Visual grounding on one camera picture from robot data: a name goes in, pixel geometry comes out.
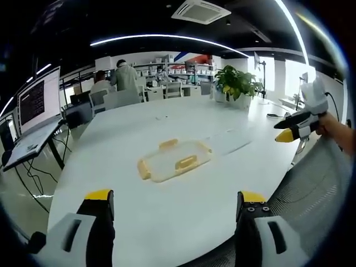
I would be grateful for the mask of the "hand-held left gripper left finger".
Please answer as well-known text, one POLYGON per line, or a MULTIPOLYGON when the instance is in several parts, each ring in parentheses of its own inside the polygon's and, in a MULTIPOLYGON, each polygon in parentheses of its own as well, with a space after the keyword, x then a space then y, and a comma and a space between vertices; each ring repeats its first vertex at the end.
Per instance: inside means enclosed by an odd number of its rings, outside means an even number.
POLYGON ((47 234, 42 266, 112 266, 113 190, 91 192, 47 234))

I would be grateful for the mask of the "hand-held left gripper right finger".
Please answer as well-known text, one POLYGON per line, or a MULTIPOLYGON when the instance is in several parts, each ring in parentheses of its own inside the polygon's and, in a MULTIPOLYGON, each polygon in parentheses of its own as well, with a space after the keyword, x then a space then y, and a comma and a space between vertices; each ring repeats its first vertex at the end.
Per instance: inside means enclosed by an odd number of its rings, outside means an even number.
POLYGON ((304 266, 308 260, 299 234, 273 215, 262 195, 238 192, 235 266, 304 266))

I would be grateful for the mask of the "person's right hand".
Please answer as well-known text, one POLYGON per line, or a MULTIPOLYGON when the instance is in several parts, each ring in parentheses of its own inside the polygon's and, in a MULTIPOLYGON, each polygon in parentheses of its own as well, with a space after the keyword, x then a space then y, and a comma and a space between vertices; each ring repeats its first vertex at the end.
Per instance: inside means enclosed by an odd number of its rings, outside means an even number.
POLYGON ((319 116, 319 126, 316 130, 317 135, 328 136, 341 146, 340 129, 342 124, 330 113, 326 112, 319 116))

